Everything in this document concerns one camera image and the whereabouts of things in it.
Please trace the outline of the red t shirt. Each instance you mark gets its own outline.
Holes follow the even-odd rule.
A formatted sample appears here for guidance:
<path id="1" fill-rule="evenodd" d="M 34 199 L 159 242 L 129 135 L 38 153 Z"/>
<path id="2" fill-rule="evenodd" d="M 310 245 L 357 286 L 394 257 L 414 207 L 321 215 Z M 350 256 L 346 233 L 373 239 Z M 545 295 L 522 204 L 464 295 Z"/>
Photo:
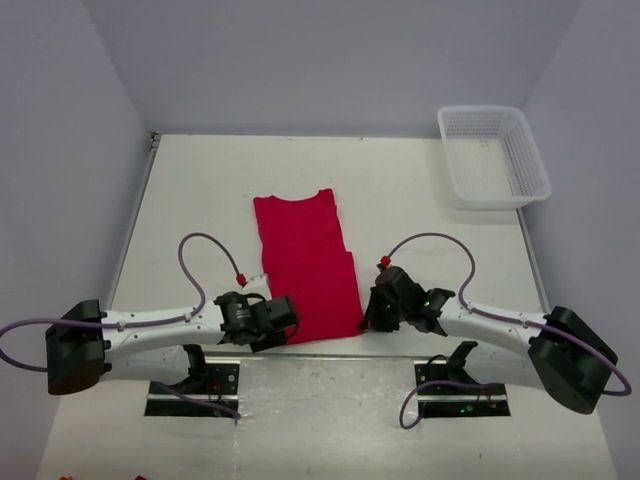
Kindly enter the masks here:
<path id="1" fill-rule="evenodd" d="M 288 296 L 299 317 L 290 342 L 361 334 L 363 310 L 331 189 L 301 200 L 253 199 L 262 266 L 273 296 Z"/>

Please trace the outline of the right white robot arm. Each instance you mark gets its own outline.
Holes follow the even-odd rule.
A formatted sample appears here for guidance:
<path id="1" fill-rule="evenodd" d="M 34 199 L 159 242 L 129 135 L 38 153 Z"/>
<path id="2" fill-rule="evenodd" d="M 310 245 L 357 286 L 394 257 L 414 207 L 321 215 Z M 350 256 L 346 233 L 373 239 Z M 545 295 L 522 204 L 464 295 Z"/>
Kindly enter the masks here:
<path id="1" fill-rule="evenodd" d="M 381 271 L 370 290 L 361 328 L 390 333 L 407 323 L 460 344 L 425 380 L 456 387 L 513 384 L 545 391 L 563 407 L 590 414 L 617 362 L 612 349 L 572 310 L 481 315 L 451 290 L 425 290 L 400 267 Z"/>

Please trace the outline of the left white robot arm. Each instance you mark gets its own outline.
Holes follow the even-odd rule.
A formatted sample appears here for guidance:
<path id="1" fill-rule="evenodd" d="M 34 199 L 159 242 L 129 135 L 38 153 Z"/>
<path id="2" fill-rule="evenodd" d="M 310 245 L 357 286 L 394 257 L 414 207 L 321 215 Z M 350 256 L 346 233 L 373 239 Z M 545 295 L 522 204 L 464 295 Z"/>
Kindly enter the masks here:
<path id="1" fill-rule="evenodd" d="M 259 352 L 287 344 L 298 325 L 287 296 L 228 292 L 200 307 L 137 313 L 82 301 L 46 330 L 48 392 L 70 395 L 111 379 L 176 384 L 202 371 L 200 345 Z"/>

